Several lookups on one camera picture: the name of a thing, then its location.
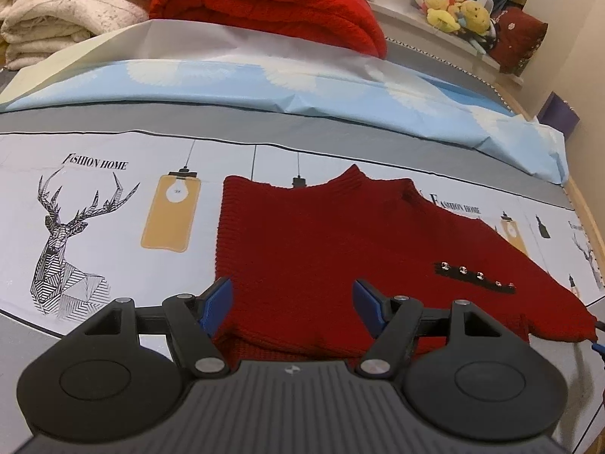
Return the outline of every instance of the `purple object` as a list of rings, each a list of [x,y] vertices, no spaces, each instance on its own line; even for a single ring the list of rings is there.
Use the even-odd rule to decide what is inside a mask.
[[[541,124],[547,124],[563,133],[565,139],[568,139],[580,118],[569,107],[561,97],[554,92],[542,106],[542,110],[537,115]]]

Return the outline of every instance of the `red cushion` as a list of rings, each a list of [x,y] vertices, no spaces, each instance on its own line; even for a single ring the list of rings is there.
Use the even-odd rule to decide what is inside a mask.
[[[501,72],[520,75],[542,44],[548,24],[516,6],[499,12],[495,21],[499,26],[498,42],[489,55],[500,64]]]
[[[386,56],[384,35],[365,0],[153,0],[149,16],[243,27]]]

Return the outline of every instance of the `wooden bed frame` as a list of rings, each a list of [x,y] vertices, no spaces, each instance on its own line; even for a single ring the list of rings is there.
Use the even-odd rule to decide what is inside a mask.
[[[494,85],[494,88],[498,90],[502,98],[508,103],[510,108],[517,114],[522,114],[525,119],[531,121],[533,119],[527,111],[519,104],[519,102],[507,92],[504,87],[500,85]],[[591,209],[588,208],[586,200],[584,199],[578,185],[574,182],[573,177],[569,176],[568,182],[563,186],[563,190],[567,194],[569,201],[571,202],[578,218],[582,222],[582,226],[586,231],[586,236],[592,246],[592,250],[595,253],[595,258],[601,270],[605,269],[605,243],[601,232],[597,227],[594,217],[592,216]]]

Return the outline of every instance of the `geometric deer illustration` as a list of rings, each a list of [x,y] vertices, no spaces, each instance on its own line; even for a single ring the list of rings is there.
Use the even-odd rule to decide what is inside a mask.
[[[597,262],[595,261],[595,254],[594,254],[593,250],[591,249],[590,246],[588,246],[587,249],[584,249],[578,242],[578,239],[577,239],[575,233],[574,233],[574,243],[576,244],[577,248],[580,249],[580,251],[582,251],[582,254],[584,255],[584,258],[586,259],[586,261],[588,261],[588,264],[591,265],[592,275],[595,277],[595,282],[597,282],[598,289],[603,290],[603,279],[601,278],[601,274],[599,273],[599,269],[597,266]]]
[[[88,226],[87,219],[116,211],[130,199],[139,185],[134,186],[128,196],[120,200],[123,189],[114,174],[116,192],[111,200],[98,207],[97,191],[91,206],[78,210],[72,221],[61,223],[57,198],[62,186],[50,199],[47,191],[48,183],[59,171],[60,169],[55,171],[44,184],[40,177],[38,184],[37,198],[48,212],[44,225],[50,236],[37,262],[30,292],[36,307],[44,314],[57,314],[60,319],[83,321],[109,303],[110,289],[105,277],[83,272],[65,260],[67,240]]]

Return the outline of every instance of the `red blanket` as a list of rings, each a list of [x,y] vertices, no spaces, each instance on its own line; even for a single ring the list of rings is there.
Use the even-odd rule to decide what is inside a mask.
[[[441,276],[434,264],[442,261],[513,283],[516,293]],[[222,276],[233,281],[234,305],[216,343],[232,365],[360,357],[372,339],[353,309],[356,278],[429,308],[471,300],[524,339],[595,339],[596,320],[582,302],[491,227],[435,206],[409,179],[371,180],[356,167],[297,189],[226,178]],[[420,353],[445,342],[421,341]]]
[[[365,0],[153,0],[149,16],[243,27],[386,56],[384,35]]]

